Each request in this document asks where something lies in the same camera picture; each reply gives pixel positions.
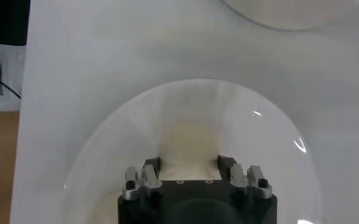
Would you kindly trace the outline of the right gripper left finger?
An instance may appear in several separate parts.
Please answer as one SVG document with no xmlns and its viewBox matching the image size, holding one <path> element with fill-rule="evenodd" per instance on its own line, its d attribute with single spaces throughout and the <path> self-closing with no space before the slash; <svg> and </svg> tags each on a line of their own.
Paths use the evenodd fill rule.
<svg viewBox="0 0 359 224">
<path fill-rule="evenodd" d="M 161 160 L 159 157 L 147 159 L 140 174 L 135 167 L 128 167 L 125 171 L 124 200 L 137 200 L 143 192 L 148 197 L 160 194 L 163 182 L 159 180 Z"/>
</svg>

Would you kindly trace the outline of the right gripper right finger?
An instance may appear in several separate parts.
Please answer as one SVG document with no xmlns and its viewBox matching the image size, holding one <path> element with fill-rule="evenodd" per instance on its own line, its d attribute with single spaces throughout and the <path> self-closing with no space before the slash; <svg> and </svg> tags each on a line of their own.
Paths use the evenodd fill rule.
<svg viewBox="0 0 359 224">
<path fill-rule="evenodd" d="M 250 166 L 244 173 L 241 164 L 232 157 L 219 155 L 217 159 L 221 179 L 236 191 L 256 198 L 272 198 L 272 186 L 263 175 L 260 166 Z"/>
</svg>

